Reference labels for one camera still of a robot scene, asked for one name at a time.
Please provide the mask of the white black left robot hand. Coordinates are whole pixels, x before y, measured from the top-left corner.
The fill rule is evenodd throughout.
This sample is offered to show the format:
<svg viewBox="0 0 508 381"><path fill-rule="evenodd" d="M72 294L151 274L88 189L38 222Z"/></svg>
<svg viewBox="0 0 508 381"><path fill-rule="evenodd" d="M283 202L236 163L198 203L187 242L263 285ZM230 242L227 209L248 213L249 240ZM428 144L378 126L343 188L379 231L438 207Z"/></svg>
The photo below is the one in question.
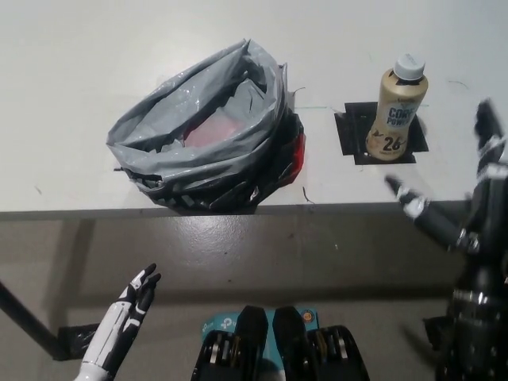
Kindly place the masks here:
<svg viewBox="0 0 508 381"><path fill-rule="evenodd" d="M112 303L85 352L77 380L113 380L150 308L161 274L150 264Z"/></svg>

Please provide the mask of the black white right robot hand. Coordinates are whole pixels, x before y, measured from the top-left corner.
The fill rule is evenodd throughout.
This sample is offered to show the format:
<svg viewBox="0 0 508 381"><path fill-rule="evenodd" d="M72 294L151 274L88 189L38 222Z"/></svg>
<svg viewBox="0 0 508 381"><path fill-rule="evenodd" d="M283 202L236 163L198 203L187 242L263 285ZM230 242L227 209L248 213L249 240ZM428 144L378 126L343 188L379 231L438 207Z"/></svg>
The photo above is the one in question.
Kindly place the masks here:
<svg viewBox="0 0 508 381"><path fill-rule="evenodd" d="M491 100L482 101L475 117L479 162L470 214L459 224L393 175L385 182L404 214L426 235L447 249L501 256L507 246L507 137Z"/></svg>

